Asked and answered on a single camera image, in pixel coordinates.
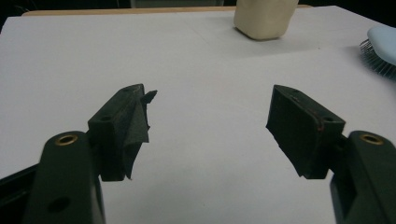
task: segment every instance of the black plastic bracket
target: black plastic bracket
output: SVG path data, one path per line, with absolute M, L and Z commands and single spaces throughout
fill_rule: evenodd
M 23 223 L 105 223 L 93 153 L 85 133 L 52 137 L 44 146 Z
M 123 88 L 88 121 L 90 142 L 100 153 L 103 181 L 131 178 L 137 153 L 149 141 L 147 104 L 156 93 L 145 94 L 143 84 Z
M 396 223 L 396 148 L 363 131 L 342 135 L 345 122 L 302 92 L 274 86 L 267 128 L 298 175 L 331 183 L 338 224 Z

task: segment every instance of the brass insert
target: brass insert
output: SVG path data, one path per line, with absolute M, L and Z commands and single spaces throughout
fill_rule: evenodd
M 64 147 L 64 146 L 73 144 L 77 140 L 78 140 L 78 137 L 75 134 L 68 134 L 68 135 L 64 135 L 64 136 L 61 136 L 58 139 L 56 139 L 55 144 L 57 146 Z
M 362 134 L 361 140 L 363 140 L 364 142 L 373 144 L 373 145 L 378 145 L 378 146 L 384 144 L 384 141 L 380 137 L 372 135 L 372 134 L 368 134 L 368 133 Z

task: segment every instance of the white tabletop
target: white tabletop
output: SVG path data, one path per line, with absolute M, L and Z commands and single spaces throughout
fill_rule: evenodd
M 396 142 L 396 84 L 360 60 L 375 21 L 297 9 L 256 42 L 233 12 L 9 18 L 0 34 L 0 177 L 120 88 L 158 90 L 133 181 L 103 183 L 107 223 L 334 223 L 330 178 L 308 181 L 265 129 L 274 84 Z

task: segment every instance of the bristle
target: bristle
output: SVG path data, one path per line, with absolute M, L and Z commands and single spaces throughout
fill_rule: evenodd
M 370 40 L 361 43 L 361 57 L 366 64 L 379 75 L 396 80 L 396 65 L 382 60 L 376 53 Z

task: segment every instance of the screw hole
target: screw hole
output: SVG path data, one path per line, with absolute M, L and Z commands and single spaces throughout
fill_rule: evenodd
M 55 144 L 60 147 L 64 147 L 70 144 L 73 144 L 78 140 L 78 137 L 75 134 L 68 134 L 56 139 Z
M 61 197 L 57 198 L 54 201 L 52 201 L 47 209 L 49 210 L 50 213 L 60 213 L 64 209 L 66 209 L 70 204 L 70 199 L 68 197 Z
M 368 134 L 368 133 L 362 134 L 361 135 L 361 140 L 363 140 L 364 142 L 373 144 L 373 145 L 379 145 L 380 146 L 380 145 L 384 144 L 384 141 L 382 141 L 381 138 L 379 138 L 379 137 L 377 137 L 375 135 L 372 135 L 372 134 Z

